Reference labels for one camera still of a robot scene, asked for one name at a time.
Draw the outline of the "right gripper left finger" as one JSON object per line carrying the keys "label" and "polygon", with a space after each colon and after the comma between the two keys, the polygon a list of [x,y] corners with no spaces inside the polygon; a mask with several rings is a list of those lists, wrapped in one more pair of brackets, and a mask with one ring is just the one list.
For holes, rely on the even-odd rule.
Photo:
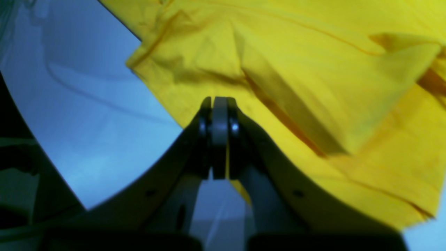
{"label": "right gripper left finger", "polygon": [[40,251],[202,251],[189,235],[202,180],[211,168],[212,99],[134,183],[94,209],[48,229]]}

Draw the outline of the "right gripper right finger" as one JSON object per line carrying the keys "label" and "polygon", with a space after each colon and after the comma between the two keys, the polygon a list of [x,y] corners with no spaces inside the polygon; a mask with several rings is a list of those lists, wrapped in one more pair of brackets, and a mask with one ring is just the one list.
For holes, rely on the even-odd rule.
{"label": "right gripper right finger", "polygon": [[234,98],[220,98],[228,175],[251,200],[257,232],[249,251],[406,251],[402,236],[305,175]]}

